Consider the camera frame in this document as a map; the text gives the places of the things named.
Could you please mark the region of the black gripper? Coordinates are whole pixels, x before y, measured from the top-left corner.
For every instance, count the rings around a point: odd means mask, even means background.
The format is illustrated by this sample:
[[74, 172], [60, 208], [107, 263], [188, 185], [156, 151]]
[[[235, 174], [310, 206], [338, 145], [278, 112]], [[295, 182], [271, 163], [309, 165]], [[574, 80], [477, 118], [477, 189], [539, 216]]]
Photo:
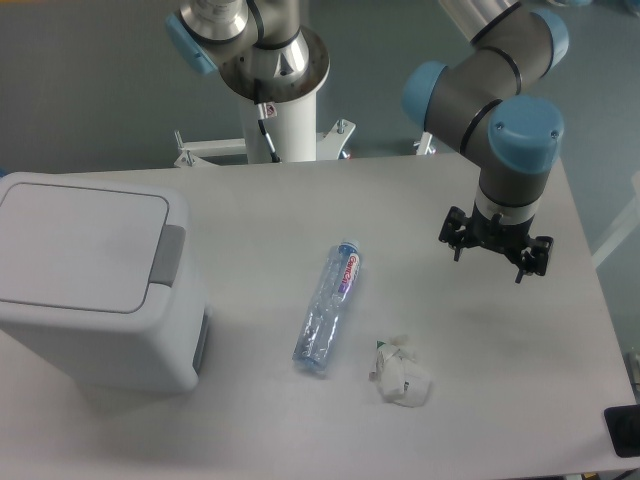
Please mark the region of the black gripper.
[[463, 210], [452, 206], [443, 222], [438, 240], [447, 244], [458, 262], [464, 249], [481, 247], [504, 255], [509, 261], [518, 261], [515, 283], [525, 276], [545, 276], [554, 246], [550, 236], [529, 237], [534, 218], [515, 225], [504, 225], [488, 219], [477, 207], [471, 218]]

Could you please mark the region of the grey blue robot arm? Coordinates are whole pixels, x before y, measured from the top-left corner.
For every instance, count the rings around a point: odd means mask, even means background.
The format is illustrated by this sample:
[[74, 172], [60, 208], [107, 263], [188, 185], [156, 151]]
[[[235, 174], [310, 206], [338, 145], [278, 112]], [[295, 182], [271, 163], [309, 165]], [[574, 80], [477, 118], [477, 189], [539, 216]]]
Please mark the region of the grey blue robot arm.
[[554, 240], [530, 228], [559, 160], [565, 122], [550, 101], [527, 95], [565, 57], [569, 32], [548, 9], [520, 1], [444, 1], [473, 51], [454, 67], [420, 65], [402, 108], [424, 132], [476, 165], [473, 210], [451, 207], [439, 233], [456, 257], [483, 248], [504, 256], [516, 277], [546, 274]]

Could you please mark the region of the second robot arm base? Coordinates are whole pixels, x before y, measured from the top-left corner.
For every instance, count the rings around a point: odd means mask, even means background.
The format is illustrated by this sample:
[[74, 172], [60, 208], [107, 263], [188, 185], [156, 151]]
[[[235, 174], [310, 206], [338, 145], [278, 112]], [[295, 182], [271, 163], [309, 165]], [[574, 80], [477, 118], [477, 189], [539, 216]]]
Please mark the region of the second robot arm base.
[[285, 103], [317, 92], [330, 69], [299, 1], [182, 1], [165, 20], [181, 57], [197, 73], [219, 73], [255, 103]]

